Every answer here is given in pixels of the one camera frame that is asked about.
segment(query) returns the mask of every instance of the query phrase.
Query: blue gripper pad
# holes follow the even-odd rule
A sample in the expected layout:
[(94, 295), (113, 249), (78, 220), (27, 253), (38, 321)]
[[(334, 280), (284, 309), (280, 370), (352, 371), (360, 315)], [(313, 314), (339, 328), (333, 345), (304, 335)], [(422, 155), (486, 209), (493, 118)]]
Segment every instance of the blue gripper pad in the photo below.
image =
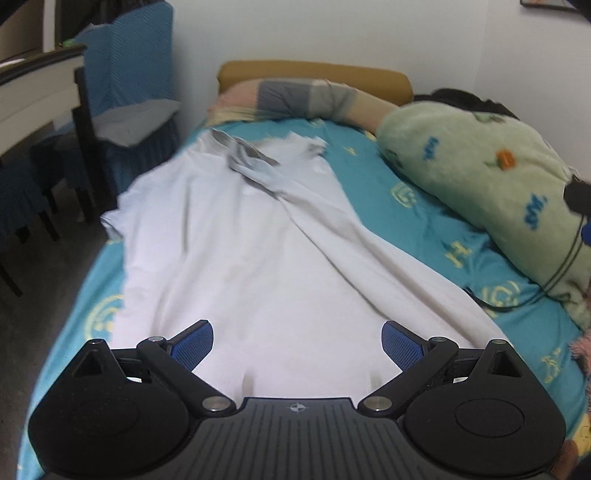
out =
[(169, 340), (170, 356), (192, 371), (213, 348), (213, 328), (207, 320), (201, 320)]
[(423, 346), (393, 327), (391, 322), (382, 327), (382, 348), (403, 372), (424, 356)]

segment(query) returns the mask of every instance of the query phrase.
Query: person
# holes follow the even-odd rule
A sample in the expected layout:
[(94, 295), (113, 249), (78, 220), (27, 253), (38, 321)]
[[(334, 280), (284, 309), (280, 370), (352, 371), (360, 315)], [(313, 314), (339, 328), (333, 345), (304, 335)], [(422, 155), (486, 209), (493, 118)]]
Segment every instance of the person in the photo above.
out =
[(583, 480), (583, 478), (591, 478), (587, 469), (585, 469), (587, 474), (582, 471), (586, 459), (577, 467), (578, 458), (579, 451), (577, 449), (577, 444), (572, 440), (567, 440), (562, 446), (560, 455), (551, 470), (552, 475), (554, 475), (557, 480)]

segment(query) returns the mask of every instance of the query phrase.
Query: picture frame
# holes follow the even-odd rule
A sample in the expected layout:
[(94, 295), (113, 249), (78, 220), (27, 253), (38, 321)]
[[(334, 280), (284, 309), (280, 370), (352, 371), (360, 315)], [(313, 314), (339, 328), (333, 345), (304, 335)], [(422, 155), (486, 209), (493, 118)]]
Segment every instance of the picture frame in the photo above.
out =
[(519, 0), (522, 6), (527, 8), (549, 8), (568, 12), (578, 12), (568, 0)]

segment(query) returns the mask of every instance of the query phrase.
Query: blue bed sheet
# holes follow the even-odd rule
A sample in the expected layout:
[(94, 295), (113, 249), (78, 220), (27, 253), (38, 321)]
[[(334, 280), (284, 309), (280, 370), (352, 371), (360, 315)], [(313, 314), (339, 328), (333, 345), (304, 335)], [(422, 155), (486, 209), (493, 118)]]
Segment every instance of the blue bed sheet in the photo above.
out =
[[(539, 291), (495, 250), (487, 233), (475, 229), (437, 199), (397, 176), (380, 157), (371, 134), (322, 120), (303, 119), (236, 122), (223, 129), (248, 141), (284, 137), (290, 131), (323, 138), (328, 142), (326, 160), (361, 221), (372, 232), (455, 284), (470, 287), (489, 304), (518, 305)], [(109, 338), (113, 314), (123, 302), (122, 262), (122, 243), (108, 242), (43, 366), (31, 398), (30, 413), (86, 340)], [(580, 335), (578, 328), (560, 304), (548, 297), (508, 313), (487, 313), (557, 403), (571, 436), (587, 406), (584, 377), (569, 352), (569, 342)], [(25, 432), (17, 479), (35, 480), (40, 475)]]

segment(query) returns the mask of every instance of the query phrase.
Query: gray floor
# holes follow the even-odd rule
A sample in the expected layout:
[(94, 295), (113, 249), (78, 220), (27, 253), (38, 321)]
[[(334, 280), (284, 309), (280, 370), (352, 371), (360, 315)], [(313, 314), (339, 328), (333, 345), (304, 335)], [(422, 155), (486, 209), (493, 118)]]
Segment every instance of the gray floor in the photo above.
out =
[(0, 280), (0, 480), (14, 478), (35, 379), (106, 240), (99, 222), (76, 222), (71, 190), (61, 190), (56, 199), (60, 211), (53, 221), (61, 240), (51, 241), (35, 219), (24, 245), (13, 238), (0, 253), (0, 262), (24, 291), (17, 298)]

